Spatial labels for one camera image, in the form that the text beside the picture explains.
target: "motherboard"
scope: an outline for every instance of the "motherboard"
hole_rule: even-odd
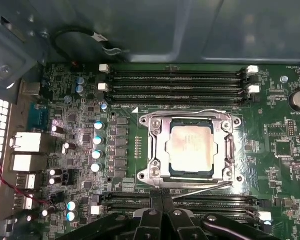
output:
[[[27,128],[56,137],[43,194],[65,195],[43,239],[231,183],[174,204],[300,240],[299,66],[50,64],[42,89]]]

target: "red wire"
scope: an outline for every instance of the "red wire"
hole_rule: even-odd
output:
[[[47,201],[44,201],[44,200],[40,200],[40,199],[37,199],[33,196],[30,196],[29,194],[23,192],[21,189],[17,188],[16,186],[14,185],[11,185],[10,183],[8,183],[3,177],[2,177],[2,173],[3,173],[3,166],[1,164],[1,159],[0,159],[0,181],[2,184],[8,186],[9,188],[13,189],[17,194],[21,194],[23,196],[25,196],[26,198],[28,199],[32,199],[33,201],[39,203],[39,204],[48,204],[49,202]]]

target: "black cable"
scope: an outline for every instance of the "black cable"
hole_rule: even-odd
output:
[[[72,57],[70,57],[62,48],[60,48],[58,45],[57,45],[57,38],[60,37],[61,35],[63,34],[67,34],[67,33],[81,33],[81,34],[85,34],[85,35],[88,35],[90,37],[93,37],[95,32],[88,29],[88,28],[84,28],[84,27],[81,27],[81,26],[66,26],[66,27],[62,27],[62,28],[59,28],[57,30],[55,30],[52,34],[51,34],[51,38],[50,38],[50,41],[51,41],[51,46],[53,47],[53,49],[55,49],[55,51],[61,55],[62,57],[64,57],[66,60],[68,60],[69,62],[71,62],[73,65],[77,65],[77,62],[74,61],[72,59]],[[100,41],[99,42],[102,46],[103,46],[103,49],[114,49],[115,47],[113,47],[109,41]],[[116,58],[117,61],[119,62],[125,62],[125,60],[120,57],[120,56],[114,56]]]

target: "silver metal frame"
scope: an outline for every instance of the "silver metal frame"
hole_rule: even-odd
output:
[[[170,140],[170,124],[174,119],[207,120],[213,125],[214,173],[212,178],[173,177],[169,171],[170,156],[165,150]],[[240,118],[225,111],[156,111],[140,117],[142,126],[149,129],[148,166],[140,171],[138,179],[158,188],[205,189],[223,182],[235,181],[234,128],[241,125]]]

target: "green circuit board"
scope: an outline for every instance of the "green circuit board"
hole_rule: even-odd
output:
[[[178,71],[235,72],[246,66],[129,63],[110,67],[124,71],[164,71],[175,68]],[[95,221],[89,213],[94,195],[104,192],[147,193],[154,188],[136,178],[137,173],[146,169],[148,164],[148,129],[139,123],[142,115],[158,110],[217,109],[242,120],[242,125],[234,133],[234,141],[236,175],[243,176],[240,183],[217,193],[252,195],[270,200],[271,207],[263,211],[272,214],[272,234],[284,240],[300,240],[300,112],[294,111],[288,103],[289,96],[300,88],[298,69],[297,66],[285,65],[259,66],[260,93],[255,102],[243,107],[125,104],[109,105],[102,110],[102,101],[96,98],[96,86],[104,74],[98,71],[98,66],[87,64],[82,72],[71,73],[66,65],[49,65],[44,75],[50,81],[49,89],[52,92],[48,122],[50,126],[66,129],[66,134],[58,136],[61,141],[71,141],[78,146],[67,154],[52,154],[49,167],[76,169],[75,185],[65,189],[66,201],[81,201],[82,198],[86,198],[86,201],[80,204],[78,222],[68,222],[66,211],[41,219],[40,222],[45,225],[44,239],[54,239]],[[281,76],[287,76],[288,82],[282,83]],[[75,91],[79,77],[87,82],[85,96]],[[65,103],[65,96],[71,96],[71,102]],[[103,122],[105,128],[96,131],[96,121]],[[121,129],[121,134],[116,137],[126,141],[120,147],[124,149],[120,159],[126,164],[117,173],[110,174],[108,163],[111,151],[116,147],[110,144],[112,124]],[[96,162],[92,158],[92,152],[96,150],[93,144],[95,135],[106,139],[106,144],[97,147],[104,152],[104,156],[98,160],[104,168],[97,174],[91,171],[91,164]]]

